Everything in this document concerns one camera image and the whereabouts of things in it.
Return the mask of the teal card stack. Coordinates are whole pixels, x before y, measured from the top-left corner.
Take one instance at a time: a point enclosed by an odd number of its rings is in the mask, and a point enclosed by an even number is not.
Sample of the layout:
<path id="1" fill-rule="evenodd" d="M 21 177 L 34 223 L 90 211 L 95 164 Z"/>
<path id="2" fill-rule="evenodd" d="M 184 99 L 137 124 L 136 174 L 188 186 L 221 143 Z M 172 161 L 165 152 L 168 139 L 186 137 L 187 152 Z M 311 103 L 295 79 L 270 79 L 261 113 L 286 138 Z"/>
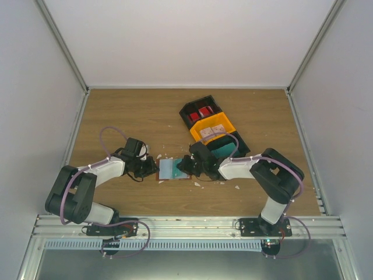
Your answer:
<path id="1" fill-rule="evenodd" d="M 212 154 L 214 154 L 214 156 L 216 158 L 226 158 L 226 157 L 229 157 L 231 155 L 231 153 L 235 150 L 236 148 L 236 144 L 235 143 L 228 143 L 228 144 L 225 144 L 223 145 L 222 147 L 220 148 L 216 148 L 214 150 L 212 150 Z"/>

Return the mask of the yellow plastic bin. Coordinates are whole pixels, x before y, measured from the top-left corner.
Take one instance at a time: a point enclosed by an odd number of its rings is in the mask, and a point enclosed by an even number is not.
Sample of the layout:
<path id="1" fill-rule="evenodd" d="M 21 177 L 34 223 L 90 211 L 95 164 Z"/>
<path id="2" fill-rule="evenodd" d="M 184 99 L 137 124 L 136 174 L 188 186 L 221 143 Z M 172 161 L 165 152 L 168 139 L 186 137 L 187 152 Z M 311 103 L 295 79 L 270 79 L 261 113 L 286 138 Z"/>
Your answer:
<path id="1" fill-rule="evenodd" d="M 189 131 L 196 142 L 202 140 L 202 143 L 207 145 L 225 136 L 225 132 L 235 132 L 236 128 L 226 114 L 221 112 L 197 121 Z"/>

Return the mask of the red card stack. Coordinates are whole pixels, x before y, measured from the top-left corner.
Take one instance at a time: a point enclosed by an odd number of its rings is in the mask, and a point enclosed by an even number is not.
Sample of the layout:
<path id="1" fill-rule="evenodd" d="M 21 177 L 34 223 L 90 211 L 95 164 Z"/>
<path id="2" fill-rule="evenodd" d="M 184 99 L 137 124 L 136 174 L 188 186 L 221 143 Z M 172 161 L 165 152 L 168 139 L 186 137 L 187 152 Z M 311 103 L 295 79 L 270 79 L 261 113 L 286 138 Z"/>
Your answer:
<path id="1" fill-rule="evenodd" d="M 205 118 L 205 117 L 208 117 L 208 116 L 214 114 L 214 111 L 210 106 L 204 106 L 204 107 L 200 108 L 198 110 L 198 112 L 199 112 L 201 118 Z"/>
<path id="2" fill-rule="evenodd" d="M 191 124 L 200 120 L 200 115 L 198 113 L 192 113 L 188 116 L 188 119 Z"/>

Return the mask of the aluminium front rail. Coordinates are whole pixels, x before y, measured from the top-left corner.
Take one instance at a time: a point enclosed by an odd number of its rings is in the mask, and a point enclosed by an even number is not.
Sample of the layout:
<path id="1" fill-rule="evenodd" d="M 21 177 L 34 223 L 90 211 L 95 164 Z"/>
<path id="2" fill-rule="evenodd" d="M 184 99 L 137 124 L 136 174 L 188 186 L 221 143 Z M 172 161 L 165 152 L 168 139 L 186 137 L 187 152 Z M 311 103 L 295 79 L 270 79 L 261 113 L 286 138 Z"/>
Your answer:
<path id="1" fill-rule="evenodd" d="M 265 239 L 255 229 L 243 228 L 236 216 L 139 216 L 137 239 Z M 40 215 L 36 219 L 32 237 L 85 238 L 83 227 L 70 223 L 62 225 L 59 217 Z M 290 219 L 288 239 L 345 239 L 342 222 L 337 216 L 301 216 Z"/>

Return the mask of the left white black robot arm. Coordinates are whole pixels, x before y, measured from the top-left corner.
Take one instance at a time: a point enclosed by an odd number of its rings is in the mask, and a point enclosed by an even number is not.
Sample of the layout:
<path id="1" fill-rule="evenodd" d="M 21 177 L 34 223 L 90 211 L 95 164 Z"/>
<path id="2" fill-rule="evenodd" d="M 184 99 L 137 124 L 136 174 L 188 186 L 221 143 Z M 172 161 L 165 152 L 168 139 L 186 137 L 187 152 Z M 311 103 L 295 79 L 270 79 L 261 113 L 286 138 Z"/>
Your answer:
<path id="1" fill-rule="evenodd" d="M 149 156 L 148 146 L 128 138 L 124 147 L 99 162 L 82 167 L 64 166 L 46 199 L 45 210 L 59 216 L 64 225 L 71 222 L 99 224 L 106 235 L 115 235 L 120 229 L 120 221 L 114 217 L 114 208 L 93 202 L 96 188 L 121 176 L 129 176 L 141 183 L 158 170 L 156 162 Z"/>

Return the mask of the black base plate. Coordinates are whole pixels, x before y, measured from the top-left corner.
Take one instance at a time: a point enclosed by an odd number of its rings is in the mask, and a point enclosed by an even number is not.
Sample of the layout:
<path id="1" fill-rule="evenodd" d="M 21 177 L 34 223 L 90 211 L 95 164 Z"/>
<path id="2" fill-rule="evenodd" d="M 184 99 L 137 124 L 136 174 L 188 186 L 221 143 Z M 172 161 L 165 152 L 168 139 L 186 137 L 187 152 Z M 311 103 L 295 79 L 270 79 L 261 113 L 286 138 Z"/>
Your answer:
<path id="1" fill-rule="evenodd" d="M 242 237 L 290 237 L 292 229 L 289 219 L 279 220 L 271 225 L 261 218 L 240 218 L 238 229 Z"/>
<path id="2" fill-rule="evenodd" d="M 124 236 L 132 237 L 137 235 L 138 218 L 119 218 L 118 222 L 126 222 L 118 226 L 102 227 L 97 225 L 89 225 L 82 227 L 82 233 L 87 236 Z"/>

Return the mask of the black bin with red cards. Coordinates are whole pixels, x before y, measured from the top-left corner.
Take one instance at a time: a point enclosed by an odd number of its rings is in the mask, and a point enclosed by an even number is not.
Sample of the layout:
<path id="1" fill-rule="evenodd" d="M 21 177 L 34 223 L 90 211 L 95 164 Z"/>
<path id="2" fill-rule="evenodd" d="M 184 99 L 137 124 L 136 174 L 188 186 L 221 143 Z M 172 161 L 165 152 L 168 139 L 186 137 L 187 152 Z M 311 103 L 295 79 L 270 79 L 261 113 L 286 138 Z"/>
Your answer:
<path id="1" fill-rule="evenodd" d="M 216 103 L 212 95 L 186 103 L 179 115 L 188 129 L 191 129 L 198 121 L 221 113 L 222 109 Z"/>

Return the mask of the white patterned card stack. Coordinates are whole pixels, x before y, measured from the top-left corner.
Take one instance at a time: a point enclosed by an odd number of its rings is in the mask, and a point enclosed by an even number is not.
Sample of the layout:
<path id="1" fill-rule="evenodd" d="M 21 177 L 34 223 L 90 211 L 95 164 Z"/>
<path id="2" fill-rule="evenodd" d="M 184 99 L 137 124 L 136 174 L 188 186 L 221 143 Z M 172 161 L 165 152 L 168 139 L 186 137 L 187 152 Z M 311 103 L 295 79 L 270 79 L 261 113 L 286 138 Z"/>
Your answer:
<path id="1" fill-rule="evenodd" d="M 207 127 L 199 131 L 202 139 L 206 141 L 208 139 L 212 139 L 213 137 L 217 137 L 219 135 L 223 135 L 226 132 L 226 129 L 223 127 L 222 124 L 216 125 L 214 127 Z"/>

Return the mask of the upper red card stack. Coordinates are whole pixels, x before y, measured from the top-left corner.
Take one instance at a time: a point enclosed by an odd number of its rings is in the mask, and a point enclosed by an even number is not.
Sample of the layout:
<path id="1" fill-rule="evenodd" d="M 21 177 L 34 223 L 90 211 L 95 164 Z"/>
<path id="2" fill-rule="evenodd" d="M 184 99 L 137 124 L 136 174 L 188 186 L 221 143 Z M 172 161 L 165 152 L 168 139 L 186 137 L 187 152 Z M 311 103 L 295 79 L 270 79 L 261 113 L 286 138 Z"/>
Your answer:
<path id="1" fill-rule="evenodd" d="M 208 116 L 214 114 L 214 111 L 210 106 L 204 106 L 204 107 L 200 108 L 198 110 L 198 112 L 199 112 L 201 118 L 205 118 L 205 117 L 208 117 Z"/>

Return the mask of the black bin with teal cards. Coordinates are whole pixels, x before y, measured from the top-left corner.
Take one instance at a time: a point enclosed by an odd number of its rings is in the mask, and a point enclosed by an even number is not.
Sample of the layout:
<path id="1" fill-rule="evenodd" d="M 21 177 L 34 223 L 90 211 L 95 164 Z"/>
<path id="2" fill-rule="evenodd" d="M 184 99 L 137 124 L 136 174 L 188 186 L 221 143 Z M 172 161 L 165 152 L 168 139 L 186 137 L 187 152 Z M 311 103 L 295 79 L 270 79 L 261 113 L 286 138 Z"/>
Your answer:
<path id="1" fill-rule="evenodd" d="M 236 150 L 235 154 L 233 155 L 234 158 L 242 158 L 246 157 L 247 154 L 250 153 L 250 148 L 247 146 L 245 141 L 242 139 L 241 135 L 234 131 L 231 133 L 233 136 L 235 136 L 238 139 L 238 149 Z M 214 141 L 211 141 L 207 144 L 207 148 L 211 151 L 212 154 L 216 158 L 226 158 L 231 155 L 231 153 L 236 148 L 236 141 L 228 136 L 224 135 L 220 138 L 217 138 Z"/>

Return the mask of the brown leather card holder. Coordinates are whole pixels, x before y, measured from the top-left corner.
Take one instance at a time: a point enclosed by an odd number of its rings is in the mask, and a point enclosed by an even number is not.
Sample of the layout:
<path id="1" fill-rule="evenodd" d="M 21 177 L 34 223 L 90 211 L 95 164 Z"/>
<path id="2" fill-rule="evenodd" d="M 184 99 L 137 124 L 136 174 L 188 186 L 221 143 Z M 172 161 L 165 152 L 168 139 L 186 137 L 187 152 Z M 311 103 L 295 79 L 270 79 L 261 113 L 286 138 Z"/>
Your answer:
<path id="1" fill-rule="evenodd" d="M 159 168 L 156 173 L 157 181 L 167 180 L 190 180 L 191 176 L 177 168 L 177 164 L 181 163 L 182 159 L 157 159 Z"/>

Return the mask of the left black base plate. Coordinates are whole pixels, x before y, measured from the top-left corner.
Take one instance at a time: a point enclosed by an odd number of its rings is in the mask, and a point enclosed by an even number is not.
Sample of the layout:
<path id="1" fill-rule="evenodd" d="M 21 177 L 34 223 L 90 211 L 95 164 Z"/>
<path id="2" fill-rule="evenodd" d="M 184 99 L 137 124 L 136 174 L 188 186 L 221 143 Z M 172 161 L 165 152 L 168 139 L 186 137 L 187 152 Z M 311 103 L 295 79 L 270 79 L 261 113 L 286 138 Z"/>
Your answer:
<path id="1" fill-rule="evenodd" d="M 82 233 L 87 236 L 124 236 L 132 237 L 137 235 L 138 218 L 119 218 L 118 222 L 126 222 L 118 226 L 102 227 L 97 225 L 89 225 L 82 227 Z"/>

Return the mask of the lower red card stack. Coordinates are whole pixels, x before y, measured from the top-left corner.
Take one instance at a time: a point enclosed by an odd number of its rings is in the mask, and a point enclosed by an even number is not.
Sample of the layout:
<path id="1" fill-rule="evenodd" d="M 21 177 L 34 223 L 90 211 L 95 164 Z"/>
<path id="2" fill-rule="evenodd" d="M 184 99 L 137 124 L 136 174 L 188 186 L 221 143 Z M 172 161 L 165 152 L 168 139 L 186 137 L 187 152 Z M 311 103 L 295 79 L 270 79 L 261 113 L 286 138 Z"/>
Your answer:
<path id="1" fill-rule="evenodd" d="M 200 115 L 198 113 L 192 113 L 188 116 L 188 119 L 191 124 L 200 120 Z"/>

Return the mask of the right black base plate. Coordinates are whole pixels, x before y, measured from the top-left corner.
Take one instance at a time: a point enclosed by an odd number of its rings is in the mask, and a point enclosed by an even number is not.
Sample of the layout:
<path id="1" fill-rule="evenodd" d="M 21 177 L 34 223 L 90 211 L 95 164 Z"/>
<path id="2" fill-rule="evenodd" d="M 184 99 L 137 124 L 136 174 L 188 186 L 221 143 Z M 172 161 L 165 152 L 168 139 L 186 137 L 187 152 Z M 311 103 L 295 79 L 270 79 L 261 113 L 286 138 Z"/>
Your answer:
<path id="1" fill-rule="evenodd" d="M 261 218 L 240 218 L 238 229 L 242 237 L 290 237 L 292 229 L 289 219 L 279 220 L 271 225 Z"/>

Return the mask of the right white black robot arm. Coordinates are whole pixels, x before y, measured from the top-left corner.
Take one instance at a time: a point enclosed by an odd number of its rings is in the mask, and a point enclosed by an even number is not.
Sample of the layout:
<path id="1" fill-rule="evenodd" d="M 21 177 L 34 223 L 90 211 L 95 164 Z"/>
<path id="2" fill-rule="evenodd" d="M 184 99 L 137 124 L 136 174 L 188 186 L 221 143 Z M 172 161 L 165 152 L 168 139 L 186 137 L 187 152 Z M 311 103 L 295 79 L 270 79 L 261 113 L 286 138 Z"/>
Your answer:
<path id="1" fill-rule="evenodd" d="M 207 175 L 213 181 L 254 179 L 268 198 L 258 216 L 258 229 L 271 236 L 279 229 L 279 220 L 289 205 L 304 191 L 304 173 L 281 153 L 267 148 L 250 157 L 216 157 L 207 146 L 197 142 L 190 146 L 177 168 L 195 177 Z"/>

